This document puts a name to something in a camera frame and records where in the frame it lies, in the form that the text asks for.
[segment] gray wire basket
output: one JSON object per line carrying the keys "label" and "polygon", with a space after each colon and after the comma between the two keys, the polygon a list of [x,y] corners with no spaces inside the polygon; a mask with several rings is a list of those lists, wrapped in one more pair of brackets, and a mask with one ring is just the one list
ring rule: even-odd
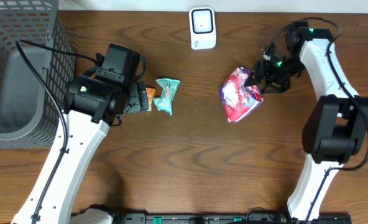
{"label": "gray wire basket", "polygon": [[[44,147],[53,143],[58,114],[15,46],[24,39],[72,51],[57,17],[57,0],[0,0],[0,147]],[[75,58],[22,44],[61,104],[75,72]]]}

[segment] green connector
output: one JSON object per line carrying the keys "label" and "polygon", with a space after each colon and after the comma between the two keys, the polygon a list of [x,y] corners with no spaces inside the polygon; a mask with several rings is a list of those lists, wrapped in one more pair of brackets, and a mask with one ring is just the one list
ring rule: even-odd
{"label": "green connector", "polygon": [[154,224],[162,224],[162,218],[154,218]]}

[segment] wooden table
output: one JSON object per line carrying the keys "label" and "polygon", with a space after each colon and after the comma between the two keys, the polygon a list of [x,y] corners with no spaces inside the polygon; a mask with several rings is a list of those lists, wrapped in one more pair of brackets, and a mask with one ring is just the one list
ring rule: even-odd
{"label": "wooden table", "polygon": [[[154,107],[111,128],[90,162],[73,212],[92,203],[150,213],[284,208],[303,168],[301,131],[316,104],[308,74],[293,79],[285,94],[265,95],[240,123],[227,122],[218,90],[237,66],[252,68],[285,24],[314,14],[219,12],[217,46],[200,51],[190,47],[187,12],[63,11],[59,16],[79,53],[94,56],[105,54],[111,42],[125,45],[147,57],[144,80],[157,94],[155,79],[182,81],[173,116]],[[337,55],[352,86],[368,96],[368,15],[317,16],[343,27]],[[285,54],[283,37],[277,44]],[[89,66],[78,59],[78,73]],[[365,148],[348,165],[360,162]],[[48,149],[0,150],[0,223],[19,211],[47,154]],[[368,164],[336,176],[321,212],[348,212],[353,223],[368,223]]]}

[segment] white plug-in device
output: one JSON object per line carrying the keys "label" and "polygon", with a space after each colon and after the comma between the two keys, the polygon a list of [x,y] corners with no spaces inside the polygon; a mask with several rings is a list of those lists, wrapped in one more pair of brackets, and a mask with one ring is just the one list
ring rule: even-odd
{"label": "white plug-in device", "polygon": [[194,50],[210,49],[216,46],[216,20],[210,7],[190,10],[191,47]]}

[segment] red snack bag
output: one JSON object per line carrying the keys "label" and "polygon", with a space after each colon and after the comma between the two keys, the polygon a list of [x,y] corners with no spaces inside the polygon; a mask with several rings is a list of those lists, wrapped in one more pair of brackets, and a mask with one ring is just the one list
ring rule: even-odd
{"label": "red snack bag", "polygon": [[229,122],[238,122],[255,110],[263,98],[257,86],[245,87],[251,72],[238,67],[220,88],[220,97]]}

